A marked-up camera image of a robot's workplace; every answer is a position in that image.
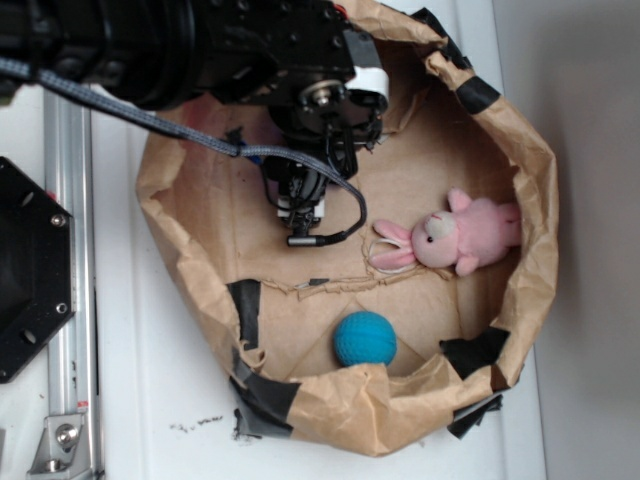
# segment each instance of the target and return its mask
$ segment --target blue crochet ball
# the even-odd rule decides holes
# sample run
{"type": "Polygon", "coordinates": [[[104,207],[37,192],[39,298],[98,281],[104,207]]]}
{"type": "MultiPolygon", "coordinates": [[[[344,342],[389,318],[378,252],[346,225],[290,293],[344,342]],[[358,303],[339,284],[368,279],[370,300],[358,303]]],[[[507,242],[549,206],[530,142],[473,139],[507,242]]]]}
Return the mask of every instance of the blue crochet ball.
{"type": "Polygon", "coordinates": [[[389,365],[396,355],[396,333],[382,315],[356,312],[345,317],[333,336],[338,360],[345,367],[358,363],[389,365]]]}

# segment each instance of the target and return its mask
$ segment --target pink stuffed bunny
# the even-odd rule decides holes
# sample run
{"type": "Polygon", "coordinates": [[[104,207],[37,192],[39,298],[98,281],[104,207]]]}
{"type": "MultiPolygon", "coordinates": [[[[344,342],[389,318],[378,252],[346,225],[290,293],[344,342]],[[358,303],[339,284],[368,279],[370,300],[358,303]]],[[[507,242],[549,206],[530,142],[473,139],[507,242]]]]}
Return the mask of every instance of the pink stuffed bunny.
{"type": "Polygon", "coordinates": [[[427,215],[409,231],[387,220],[373,228],[384,238],[377,243],[398,247],[369,256],[369,263],[382,272],[394,273],[415,260],[430,268],[456,265],[456,273],[469,275],[476,268],[502,259],[509,247],[520,245],[520,208],[515,203],[496,205],[488,198],[471,200],[453,188],[448,195],[451,212],[427,215]]]}

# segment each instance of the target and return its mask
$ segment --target black octagonal mount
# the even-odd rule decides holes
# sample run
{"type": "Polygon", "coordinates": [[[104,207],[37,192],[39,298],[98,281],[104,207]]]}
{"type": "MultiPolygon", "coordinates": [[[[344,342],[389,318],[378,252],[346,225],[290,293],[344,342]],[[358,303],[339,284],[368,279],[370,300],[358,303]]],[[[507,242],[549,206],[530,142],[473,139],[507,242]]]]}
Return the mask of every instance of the black octagonal mount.
{"type": "Polygon", "coordinates": [[[0,383],[73,315],[72,217],[0,157],[0,383]]]}

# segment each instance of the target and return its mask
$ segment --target brown paper bag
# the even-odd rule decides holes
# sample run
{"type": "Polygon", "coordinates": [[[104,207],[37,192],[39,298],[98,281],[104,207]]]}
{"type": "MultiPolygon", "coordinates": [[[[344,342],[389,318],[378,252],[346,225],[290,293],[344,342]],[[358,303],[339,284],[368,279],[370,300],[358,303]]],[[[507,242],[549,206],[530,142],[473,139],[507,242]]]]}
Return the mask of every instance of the brown paper bag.
{"type": "MultiPolygon", "coordinates": [[[[517,382],[555,293],[556,166],[428,12],[418,21],[372,0],[340,3],[377,39],[390,76],[390,135],[359,154],[352,179],[367,199],[365,227],[335,246],[290,249],[253,164],[154,135],[137,190],[169,272],[229,373],[242,428],[375,456],[517,382]],[[522,247],[464,278],[426,267],[385,275],[368,265],[373,220],[410,228],[446,208],[453,186],[517,201],[522,247]],[[398,353],[388,368],[337,363],[333,331],[359,310],[394,325],[398,353]]],[[[242,126],[249,143],[281,142],[258,107],[201,97],[165,116],[217,137],[242,126]]],[[[358,215],[332,188],[326,208],[320,233],[358,215]]]]}

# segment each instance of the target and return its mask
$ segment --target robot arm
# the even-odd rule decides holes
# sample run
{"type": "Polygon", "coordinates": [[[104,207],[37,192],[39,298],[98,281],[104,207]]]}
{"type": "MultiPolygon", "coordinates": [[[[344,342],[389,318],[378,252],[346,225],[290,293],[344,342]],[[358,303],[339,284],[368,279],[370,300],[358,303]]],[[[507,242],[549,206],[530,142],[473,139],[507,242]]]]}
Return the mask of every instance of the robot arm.
{"type": "MultiPolygon", "coordinates": [[[[343,179],[380,136],[387,107],[373,40],[324,0],[0,0],[0,56],[146,110],[203,93],[265,105],[289,147],[343,179]]],[[[19,86],[0,77],[0,96],[19,86]]],[[[278,182],[289,245],[321,244],[308,232],[327,176],[278,157],[263,172],[278,182]]]]}

